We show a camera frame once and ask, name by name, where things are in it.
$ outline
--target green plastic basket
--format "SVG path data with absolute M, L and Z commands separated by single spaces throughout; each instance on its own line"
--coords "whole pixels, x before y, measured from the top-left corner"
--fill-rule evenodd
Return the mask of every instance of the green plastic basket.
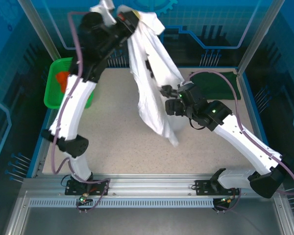
M 62 58 L 54 61 L 49 70 L 47 85 L 45 90 L 44 103 L 50 109 L 59 109 L 64 97 L 61 92 L 60 84 L 56 80 L 55 76 L 59 72 L 69 71 L 72 58 Z M 92 104 L 94 93 L 89 96 L 85 109 L 89 108 Z

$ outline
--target beige table surface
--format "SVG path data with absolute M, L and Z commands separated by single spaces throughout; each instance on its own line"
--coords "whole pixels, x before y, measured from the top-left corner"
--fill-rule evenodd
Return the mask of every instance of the beige table surface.
M 183 77 L 197 70 L 180 69 Z M 78 133 L 90 142 L 87 161 L 93 173 L 192 174 L 214 173 L 223 167 L 251 167 L 231 144 L 208 129 L 197 131 L 187 125 L 177 133 L 179 146 L 173 147 L 141 120 L 137 109 L 138 99 L 137 85 L 129 69 L 106 69 L 103 72 L 95 89 L 92 106 L 84 111 L 78 128 Z M 233 100 L 223 102 L 235 110 Z M 252 131 L 243 97 L 239 101 L 239 108 L 243 125 Z M 64 157 L 56 149 L 56 166 L 59 166 Z M 51 146 L 44 174 L 51 174 L 50 153 Z M 66 164 L 61 173 L 69 172 Z

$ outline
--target glass panel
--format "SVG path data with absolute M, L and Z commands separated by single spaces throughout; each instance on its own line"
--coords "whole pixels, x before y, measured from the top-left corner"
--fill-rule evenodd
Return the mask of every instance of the glass panel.
M 270 147 L 294 159 L 294 0 L 285 1 L 246 76 Z M 290 168 L 294 172 L 294 163 Z M 293 180 L 284 186 L 294 188 Z
M 27 163 L 11 156 L 32 158 L 47 110 L 51 62 L 19 3 L 0 0 L 0 235 L 28 171 Z
M 88 11 L 98 1 L 32 1 L 62 57 L 74 54 L 67 13 Z M 179 66 L 237 66 L 272 0 L 115 0 L 140 11 L 156 12 L 166 27 L 160 36 Z M 78 26 L 81 16 L 75 16 Z M 112 56 L 112 67 L 123 67 L 115 57 L 126 56 L 126 47 Z

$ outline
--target gear graphic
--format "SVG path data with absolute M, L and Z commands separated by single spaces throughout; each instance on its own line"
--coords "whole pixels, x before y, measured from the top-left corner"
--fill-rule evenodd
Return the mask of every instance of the gear graphic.
M 134 0 L 133 8 L 141 11 L 155 12 L 158 16 L 163 13 L 166 14 L 167 10 L 172 10 L 173 4 L 177 4 L 177 0 L 154 0 L 153 5 L 149 5 L 149 0 Z
M 0 16 L 9 24 L 13 25 L 19 15 L 17 0 L 0 0 Z

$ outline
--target green cloth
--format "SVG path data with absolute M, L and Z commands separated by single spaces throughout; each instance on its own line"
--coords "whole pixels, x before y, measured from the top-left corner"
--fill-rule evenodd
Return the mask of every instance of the green cloth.
M 233 72 L 222 72 L 232 84 L 237 99 L 241 99 L 239 88 L 237 87 L 237 75 Z M 202 94 L 206 99 L 230 99 L 234 100 L 234 96 L 228 84 L 218 75 L 214 73 L 203 72 L 194 75 L 191 81 L 200 87 Z

